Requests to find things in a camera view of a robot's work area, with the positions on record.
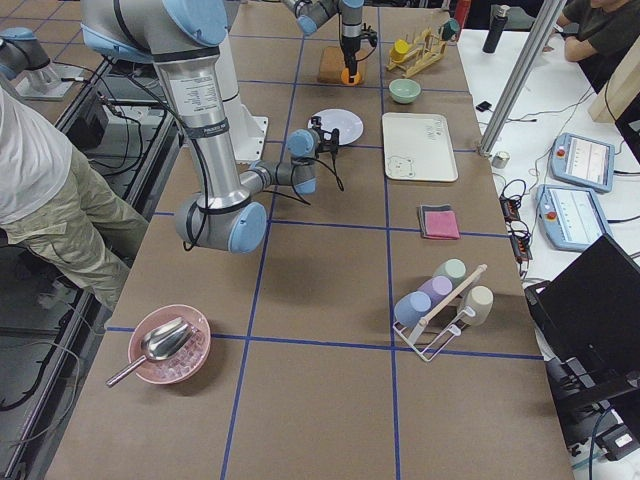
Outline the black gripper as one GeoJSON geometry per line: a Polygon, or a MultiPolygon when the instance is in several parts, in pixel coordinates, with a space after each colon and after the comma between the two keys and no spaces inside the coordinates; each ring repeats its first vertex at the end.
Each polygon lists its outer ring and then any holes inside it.
{"type": "Polygon", "coordinates": [[[343,35],[340,39],[340,47],[343,53],[345,68],[343,70],[344,83],[357,82],[357,61],[356,54],[361,47],[360,36],[355,37],[343,35]]]}
{"type": "Polygon", "coordinates": [[[318,131],[319,141],[315,149],[316,154],[330,153],[336,155],[340,146],[340,132],[338,130],[318,131]]]}

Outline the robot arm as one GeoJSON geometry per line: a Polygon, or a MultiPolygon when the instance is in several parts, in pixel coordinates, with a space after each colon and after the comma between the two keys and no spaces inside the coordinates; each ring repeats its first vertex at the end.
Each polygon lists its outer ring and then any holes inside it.
{"type": "Polygon", "coordinates": [[[294,131],[286,147],[290,161],[256,161],[238,172],[231,123],[216,74],[228,36],[221,1],[84,1],[85,44],[114,59],[153,65],[167,110],[182,128],[200,175],[201,190],[176,213],[186,249],[195,246],[248,253],[262,242],[265,207],[256,194],[272,185],[298,196],[314,192],[322,153],[336,155],[339,131],[326,132],[319,118],[294,131]]]}
{"type": "Polygon", "coordinates": [[[361,78],[357,54],[364,34],[362,13],[364,2],[360,0],[285,0],[282,4],[294,15],[304,36],[311,36],[335,16],[339,17],[339,45],[345,67],[341,81],[356,85],[361,78]]]}

